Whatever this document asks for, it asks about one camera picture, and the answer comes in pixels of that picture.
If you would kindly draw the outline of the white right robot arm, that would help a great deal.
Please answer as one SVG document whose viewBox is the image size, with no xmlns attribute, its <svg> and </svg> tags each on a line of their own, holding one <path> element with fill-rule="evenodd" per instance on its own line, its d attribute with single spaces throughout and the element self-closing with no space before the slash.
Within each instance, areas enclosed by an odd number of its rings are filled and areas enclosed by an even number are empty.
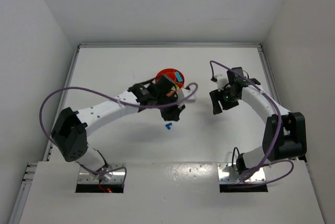
<svg viewBox="0 0 335 224">
<path fill-rule="evenodd" d="M 213 75 L 211 81 L 217 84 L 217 89 L 209 93 L 215 115 L 243 101 L 265 123 L 262 144 L 252 151 L 240 153 L 236 159 L 242 180 L 249 178 L 262 165 L 305 156 L 306 122 L 302 113 L 281 106 L 264 91 L 257 79 L 245 76 L 241 67 L 228 70 L 226 75 Z"/>
</svg>

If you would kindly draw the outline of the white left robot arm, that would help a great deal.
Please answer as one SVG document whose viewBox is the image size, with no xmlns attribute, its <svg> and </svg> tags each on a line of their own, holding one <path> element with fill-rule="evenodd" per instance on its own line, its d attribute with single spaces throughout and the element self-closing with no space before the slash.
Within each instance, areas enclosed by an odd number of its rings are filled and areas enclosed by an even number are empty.
<svg viewBox="0 0 335 224">
<path fill-rule="evenodd" d="M 95 106 L 74 111 L 63 109 L 51 131 L 51 137 L 67 162 L 77 162 L 96 173 L 106 166 L 99 151 L 89 146 L 87 138 L 93 132 L 121 117 L 141 112 L 145 106 L 159 106 L 165 121 L 179 121 L 185 108 L 181 102 L 187 90 L 163 74 L 156 81 L 137 83 Z"/>
</svg>

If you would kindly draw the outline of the teal long lego brick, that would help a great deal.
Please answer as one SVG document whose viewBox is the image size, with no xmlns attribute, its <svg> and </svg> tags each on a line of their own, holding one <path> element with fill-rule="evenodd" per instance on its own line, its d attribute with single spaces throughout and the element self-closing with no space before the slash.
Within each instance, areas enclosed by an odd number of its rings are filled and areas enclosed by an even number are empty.
<svg viewBox="0 0 335 224">
<path fill-rule="evenodd" d="M 184 82 L 183 75 L 182 75 L 180 72 L 175 71 L 175 72 L 174 72 L 174 75 L 175 75 L 175 77 L 176 77 L 176 81 L 177 81 L 178 83 L 183 83 L 183 82 Z"/>
</svg>

